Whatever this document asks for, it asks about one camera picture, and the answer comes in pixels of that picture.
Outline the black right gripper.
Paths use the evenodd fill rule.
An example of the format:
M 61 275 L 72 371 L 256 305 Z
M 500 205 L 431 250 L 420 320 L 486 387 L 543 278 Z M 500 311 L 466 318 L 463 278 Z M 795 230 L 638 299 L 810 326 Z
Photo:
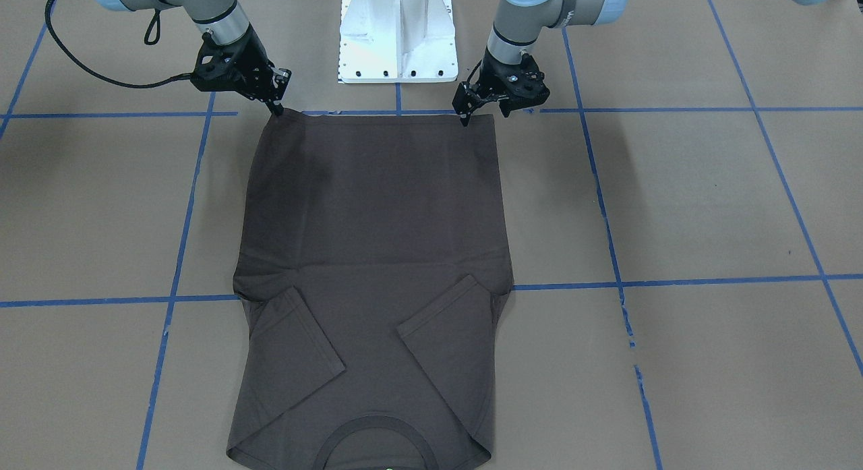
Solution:
M 281 101 L 292 71 L 277 67 L 268 58 L 254 27 L 249 26 L 234 43 L 222 46 L 222 55 L 236 92 L 267 105 L 275 117 L 284 114 Z

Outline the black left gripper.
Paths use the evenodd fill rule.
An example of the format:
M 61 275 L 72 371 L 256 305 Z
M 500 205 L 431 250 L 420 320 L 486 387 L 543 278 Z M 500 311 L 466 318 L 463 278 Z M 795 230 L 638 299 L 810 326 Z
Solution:
M 505 98 L 503 95 L 505 89 L 498 73 L 502 70 L 503 65 L 519 64 L 521 55 L 523 53 L 516 59 L 515 64 L 506 64 L 486 51 L 483 59 L 475 66 L 467 80 L 459 83 L 451 104 L 463 127 L 469 125 L 472 114 L 478 108 L 488 103 L 499 104 L 499 100 Z

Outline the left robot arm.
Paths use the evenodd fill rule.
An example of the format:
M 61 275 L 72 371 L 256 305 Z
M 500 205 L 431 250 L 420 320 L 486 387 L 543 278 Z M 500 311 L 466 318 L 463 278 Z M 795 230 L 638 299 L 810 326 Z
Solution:
M 483 58 L 456 89 L 451 102 L 463 126 L 478 108 L 499 104 L 503 116 L 539 107 L 551 95 L 533 57 L 544 28 L 611 24 L 628 0 L 500 0 Z

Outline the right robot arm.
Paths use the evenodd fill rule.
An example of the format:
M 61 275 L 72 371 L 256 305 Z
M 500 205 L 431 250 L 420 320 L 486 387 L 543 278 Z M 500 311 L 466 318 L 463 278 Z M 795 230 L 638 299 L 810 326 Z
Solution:
M 95 0 L 110 10 L 182 8 L 202 34 L 190 82 L 201 92 L 236 92 L 276 116 L 291 71 L 275 67 L 238 0 Z

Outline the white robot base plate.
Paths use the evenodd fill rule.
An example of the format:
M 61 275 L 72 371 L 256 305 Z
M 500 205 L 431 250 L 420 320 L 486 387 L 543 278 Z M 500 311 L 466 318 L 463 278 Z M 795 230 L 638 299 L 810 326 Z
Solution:
M 341 0 L 337 80 L 445 83 L 457 78 L 451 0 Z

